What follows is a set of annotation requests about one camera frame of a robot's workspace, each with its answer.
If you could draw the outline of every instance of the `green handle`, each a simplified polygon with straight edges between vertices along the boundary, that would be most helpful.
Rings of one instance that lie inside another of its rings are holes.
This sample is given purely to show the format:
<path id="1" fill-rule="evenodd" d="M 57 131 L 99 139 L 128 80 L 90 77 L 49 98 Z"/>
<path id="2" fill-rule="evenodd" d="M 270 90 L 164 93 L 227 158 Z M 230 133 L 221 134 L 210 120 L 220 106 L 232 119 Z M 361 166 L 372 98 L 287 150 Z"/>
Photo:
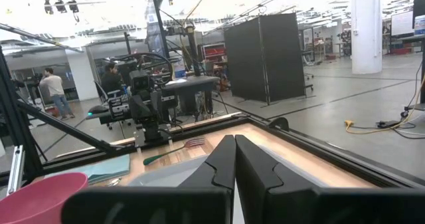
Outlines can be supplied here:
<path id="1" fill-rule="evenodd" d="M 159 159 L 159 158 L 162 158 L 163 156 L 166 156 L 166 155 L 168 155 L 168 154 L 171 154 L 171 153 L 173 153 L 173 152 L 179 151 L 179 150 L 181 150 L 181 149 L 183 149 L 183 148 L 185 148 L 185 147 L 183 146 L 183 147 L 181 147 L 181 148 L 177 148 L 176 150 L 173 150 L 173 151 L 170 151 L 170 152 L 166 152 L 166 153 L 164 153 L 164 154 L 159 154 L 159 155 L 156 155 L 156 156 L 153 156 L 153 157 L 150 157 L 150 158 L 146 158 L 146 159 L 144 159 L 143 164 L 144 164 L 145 166 L 147 166 L 147 165 L 149 165 L 151 162 L 153 162 L 153 161 L 155 161 L 155 160 L 157 160 L 157 159 Z"/>

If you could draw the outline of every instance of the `metal frame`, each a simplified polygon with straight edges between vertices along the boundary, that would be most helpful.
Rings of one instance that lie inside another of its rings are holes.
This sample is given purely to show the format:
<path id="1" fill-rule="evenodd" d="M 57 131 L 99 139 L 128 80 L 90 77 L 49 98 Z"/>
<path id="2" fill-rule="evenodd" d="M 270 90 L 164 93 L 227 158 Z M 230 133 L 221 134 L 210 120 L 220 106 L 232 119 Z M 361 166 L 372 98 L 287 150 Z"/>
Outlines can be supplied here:
<path id="1" fill-rule="evenodd" d="M 32 182 L 32 180 L 38 176 L 91 164 L 124 154 L 130 154 L 135 152 L 137 148 L 145 150 L 159 146 L 135 147 L 134 141 L 111 146 L 104 141 L 99 141 L 84 132 L 61 122 L 60 120 L 51 118 L 43 112 L 39 112 L 36 108 L 25 104 L 24 102 L 18 101 L 15 87 L 10 81 L 11 75 L 7 68 L 4 56 L 2 53 L 0 55 L 0 86 L 2 87 L 0 88 L 0 100 L 2 100 L 2 103 L 0 103 L 0 109 L 5 115 L 7 126 L 14 145 L 22 146 L 25 151 L 25 172 L 23 179 L 26 180 L 26 183 Z M 27 114 L 45 121 L 47 124 L 50 124 L 51 126 L 54 126 L 55 128 L 58 128 L 71 136 L 94 146 L 95 149 L 68 154 L 42 164 L 37 152 L 37 145 L 35 144 L 27 126 Z M 286 140 L 291 144 L 379 187 L 425 187 L 425 183 L 421 184 L 419 181 L 414 181 L 402 177 L 394 172 L 385 170 L 384 168 L 380 168 L 379 166 L 372 164 L 370 160 L 356 156 L 351 152 L 340 150 L 329 144 L 319 143 L 312 138 L 299 135 L 294 131 L 285 131 L 276 126 L 269 126 L 269 123 L 254 119 L 247 114 L 237 114 L 220 120 L 212 120 L 205 124 L 185 128 L 183 132 L 180 129 L 176 129 L 172 131 L 173 141 L 176 142 L 185 140 L 241 124 L 255 125 L 265 132 Z M 8 183 L 9 174 L 10 172 L 0 173 L 0 185 L 6 185 Z"/>
<path id="2" fill-rule="evenodd" d="M 44 42 L 44 43 L 47 43 L 47 44 L 51 44 L 51 45 L 60 47 L 62 49 L 68 49 L 70 51 L 74 51 L 74 52 L 78 52 L 78 53 L 84 53 L 84 51 L 81 51 L 79 49 L 75 49 L 75 48 L 69 47 L 68 45 L 62 45 L 62 44 L 60 44 L 58 42 L 55 42 L 55 41 L 52 41 L 50 39 L 46 39 L 46 38 L 40 37 L 38 35 L 34 35 L 34 34 L 31 34 L 31 33 L 28 33 L 26 31 L 20 30 L 18 28 L 14 28 L 14 27 L 9 26 L 9 25 L 6 25 L 6 24 L 0 23 L 0 29 L 5 30 L 5 31 L 9 31 L 9 32 L 12 32 L 12 33 L 15 33 L 15 34 L 18 34 L 18 35 L 23 35 L 23 36 L 28 37 L 28 38 L 31 38 L 31 39 L 36 39 L 38 41 L 41 41 L 41 42 Z"/>
<path id="3" fill-rule="evenodd" d="M 161 5 L 161 3 L 158 3 L 158 0 L 152 0 L 152 2 L 153 2 L 153 7 L 155 8 L 155 14 L 157 15 L 159 30 L 161 31 L 161 40 L 162 40 L 162 43 L 163 43 L 162 48 L 164 50 L 165 57 L 170 58 L 170 54 L 169 54 L 169 50 L 168 50 L 168 46 L 167 46 L 167 39 L 165 38 L 165 31 L 164 31 L 164 28 L 163 28 L 161 13 L 159 12 L 159 6 Z"/>
<path id="4" fill-rule="evenodd" d="M 25 160 L 25 151 L 21 146 L 16 146 L 13 150 L 13 159 L 11 173 L 9 176 L 9 184 L 7 185 L 6 195 L 11 195 L 21 187 L 23 168 Z"/>

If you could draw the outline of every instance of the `black partition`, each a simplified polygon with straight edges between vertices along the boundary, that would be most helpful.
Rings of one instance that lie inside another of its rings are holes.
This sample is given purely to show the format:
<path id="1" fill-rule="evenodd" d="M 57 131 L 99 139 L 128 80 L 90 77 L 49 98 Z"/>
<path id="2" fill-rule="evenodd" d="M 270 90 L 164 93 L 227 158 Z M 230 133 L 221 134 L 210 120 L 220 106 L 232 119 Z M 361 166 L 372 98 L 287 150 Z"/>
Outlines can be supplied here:
<path id="1" fill-rule="evenodd" d="M 254 19 L 230 28 L 224 33 L 228 69 L 232 81 L 232 94 L 238 97 L 266 102 L 266 85 L 263 78 L 263 59 Z"/>
<path id="2" fill-rule="evenodd" d="M 295 14 L 255 18 L 224 39 L 234 96 L 269 104 L 305 95 Z"/>

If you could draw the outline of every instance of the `computer screen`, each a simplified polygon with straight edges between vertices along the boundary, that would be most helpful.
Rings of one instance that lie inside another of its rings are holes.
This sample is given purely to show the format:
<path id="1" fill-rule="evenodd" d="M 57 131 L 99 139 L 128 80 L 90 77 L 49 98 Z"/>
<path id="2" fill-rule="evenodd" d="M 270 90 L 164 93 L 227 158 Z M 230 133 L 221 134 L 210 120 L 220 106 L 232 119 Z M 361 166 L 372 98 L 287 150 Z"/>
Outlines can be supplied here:
<path id="1" fill-rule="evenodd" d="M 391 36 L 413 35 L 413 11 L 400 13 L 391 17 Z"/>
<path id="2" fill-rule="evenodd" d="M 412 28 L 414 28 L 414 18 L 425 15 L 425 0 L 413 0 Z"/>

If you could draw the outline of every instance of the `ceiling light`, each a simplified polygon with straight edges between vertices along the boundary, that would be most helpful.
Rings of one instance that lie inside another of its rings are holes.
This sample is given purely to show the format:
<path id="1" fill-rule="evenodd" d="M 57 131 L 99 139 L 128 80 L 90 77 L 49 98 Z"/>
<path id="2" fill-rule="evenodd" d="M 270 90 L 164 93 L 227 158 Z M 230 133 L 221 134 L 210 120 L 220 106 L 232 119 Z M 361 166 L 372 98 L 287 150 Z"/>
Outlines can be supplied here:
<path id="1" fill-rule="evenodd" d="M 63 5 L 63 1 L 62 0 L 58 0 L 55 5 L 56 8 L 58 9 L 59 12 L 61 13 L 67 13 L 65 6 Z"/>
<path id="2" fill-rule="evenodd" d="M 46 11 L 46 14 L 49 15 L 53 15 L 53 9 L 51 6 L 46 6 L 46 5 L 50 5 L 50 1 L 49 0 L 44 0 L 44 11 Z"/>
<path id="3" fill-rule="evenodd" d="M 77 6 L 77 2 L 76 2 L 75 0 L 71 0 L 71 1 L 69 1 L 69 2 L 68 2 L 68 4 L 69 4 L 69 9 L 70 9 L 73 13 L 78 13 L 78 12 L 80 12 L 80 10 L 78 9 L 78 6 Z"/>

